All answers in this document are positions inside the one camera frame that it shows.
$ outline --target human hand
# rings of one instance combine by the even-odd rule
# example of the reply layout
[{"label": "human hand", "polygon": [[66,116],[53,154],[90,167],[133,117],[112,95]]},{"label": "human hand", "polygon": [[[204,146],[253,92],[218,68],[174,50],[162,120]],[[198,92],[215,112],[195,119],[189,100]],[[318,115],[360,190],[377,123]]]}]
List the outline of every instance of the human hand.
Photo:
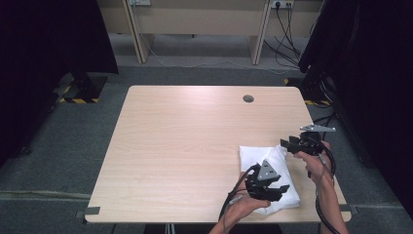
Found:
[{"label": "human hand", "polygon": [[209,234],[228,233],[243,217],[250,215],[256,209],[267,208],[271,205],[270,201],[257,200],[249,197],[245,187],[245,180],[240,183],[236,191],[237,193],[232,198],[232,202],[225,208],[223,216]]},{"label": "human hand", "polygon": [[[327,149],[331,149],[331,145],[328,142],[322,141],[322,144]],[[328,178],[331,180],[331,162],[324,150],[321,152],[321,156],[324,159],[325,164],[318,156],[312,156],[302,151],[294,154],[295,158],[302,159],[306,162],[306,170],[311,173],[311,180],[315,184],[318,184],[323,178]]]},{"label": "human hand", "polygon": [[240,183],[237,191],[238,192],[233,197],[233,201],[235,202],[228,207],[228,210],[225,213],[226,216],[231,216],[236,220],[240,220],[259,208],[267,208],[271,205],[270,201],[257,200],[249,197],[245,188],[245,180]]}]

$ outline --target folded towel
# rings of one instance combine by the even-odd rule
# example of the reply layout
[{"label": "folded towel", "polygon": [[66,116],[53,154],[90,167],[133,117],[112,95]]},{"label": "folded towel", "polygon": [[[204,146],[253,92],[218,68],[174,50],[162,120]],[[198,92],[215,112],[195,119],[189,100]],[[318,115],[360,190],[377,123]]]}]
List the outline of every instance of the folded towel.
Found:
[{"label": "folded towel", "polygon": [[287,192],[282,194],[282,198],[278,202],[272,202],[268,208],[260,208],[255,210],[256,213],[268,215],[275,213],[281,209],[295,208],[300,206],[300,197],[292,183],[291,175],[285,161],[286,149],[277,145],[275,147],[252,147],[240,146],[241,172],[245,172],[252,165],[261,165],[266,159],[271,167],[276,170],[277,174],[281,175],[279,181],[273,182],[270,188],[279,188],[283,185],[288,185]]}]

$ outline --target black curtain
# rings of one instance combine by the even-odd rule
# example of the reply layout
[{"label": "black curtain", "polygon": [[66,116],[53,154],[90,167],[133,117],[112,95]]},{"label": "black curtain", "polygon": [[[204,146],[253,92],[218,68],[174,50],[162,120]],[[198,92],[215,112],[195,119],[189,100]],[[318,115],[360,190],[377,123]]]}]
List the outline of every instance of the black curtain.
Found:
[{"label": "black curtain", "polygon": [[96,1],[0,3],[0,166],[28,144],[67,73],[118,73]]},{"label": "black curtain", "polygon": [[409,0],[360,1],[350,57],[332,74],[335,93],[362,144],[411,217],[412,11]]}]

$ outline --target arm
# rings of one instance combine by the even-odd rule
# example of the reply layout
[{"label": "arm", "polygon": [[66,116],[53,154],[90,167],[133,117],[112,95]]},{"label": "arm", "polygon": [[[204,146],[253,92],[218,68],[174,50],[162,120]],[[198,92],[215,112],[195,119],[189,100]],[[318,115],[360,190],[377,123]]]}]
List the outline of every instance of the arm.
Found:
[{"label": "arm", "polygon": [[250,198],[247,193],[244,193],[244,181],[240,184],[238,190],[241,190],[241,192],[237,193],[234,198],[240,198],[241,196],[240,200],[233,205],[228,205],[226,212],[219,218],[219,221],[215,224],[209,234],[226,234],[243,217],[248,216],[256,209],[267,208],[271,205],[269,201],[256,200]]},{"label": "arm", "polygon": [[[327,142],[324,142],[324,145],[330,148]],[[334,190],[334,183],[330,173],[330,161],[325,152],[322,152],[322,154],[326,161],[325,165],[319,157],[311,156],[304,152],[298,152],[294,157],[306,162],[306,170],[312,173],[311,179],[316,184],[319,195],[319,206],[327,221],[341,234],[349,233],[346,223],[341,216],[337,194]],[[321,223],[321,233],[331,233],[323,223]]]}]

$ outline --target power outlet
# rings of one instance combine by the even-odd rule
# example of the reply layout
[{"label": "power outlet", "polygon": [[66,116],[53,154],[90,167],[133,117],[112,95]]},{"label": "power outlet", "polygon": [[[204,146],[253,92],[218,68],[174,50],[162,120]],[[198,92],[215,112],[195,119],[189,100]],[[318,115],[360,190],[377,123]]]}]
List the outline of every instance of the power outlet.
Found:
[{"label": "power outlet", "polygon": [[150,6],[151,0],[129,0],[131,6]]},{"label": "power outlet", "polygon": [[280,9],[292,8],[292,5],[294,5],[294,0],[284,0],[284,1],[274,0],[271,8],[277,8],[278,2],[280,3]]}]

